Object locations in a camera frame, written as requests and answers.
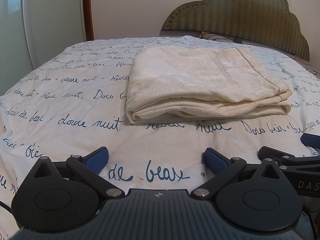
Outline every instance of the sliding wardrobe door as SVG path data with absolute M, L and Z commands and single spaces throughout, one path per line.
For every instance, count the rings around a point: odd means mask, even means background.
M 0 0 L 0 96 L 30 71 L 22 0 Z
M 38 66 L 85 41 L 81 0 L 28 0 L 28 15 Z

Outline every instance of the metal screw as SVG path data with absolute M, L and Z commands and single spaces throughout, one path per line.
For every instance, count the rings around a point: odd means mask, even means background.
M 209 195 L 209 190 L 205 189 L 205 188 L 197 188 L 193 191 L 193 193 L 199 197 L 205 197 L 207 195 Z
M 106 191 L 106 194 L 110 197 L 118 197 L 120 196 L 122 191 L 118 188 L 110 188 Z

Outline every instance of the headboard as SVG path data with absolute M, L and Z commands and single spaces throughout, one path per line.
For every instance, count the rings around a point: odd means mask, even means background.
M 309 60 L 309 46 L 287 0 L 202 0 L 177 7 L 162 30 L 205 31 L 281 49 Z

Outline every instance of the cream blanket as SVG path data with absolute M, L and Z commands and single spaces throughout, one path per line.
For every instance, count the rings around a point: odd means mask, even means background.
M 288 114 L 291 94 L 249 48 L 150 47 L 133 59 L 126 113 L 131 123 Z

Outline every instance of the wooden door frame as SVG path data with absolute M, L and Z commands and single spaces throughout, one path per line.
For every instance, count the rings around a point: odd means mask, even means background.
M 92 13 L 91 13 L 91 0 L 83 1 L 83 16 L 84 16 L 84 26 L 87 41 L 94 40 L 93 25 L 92 25 Z

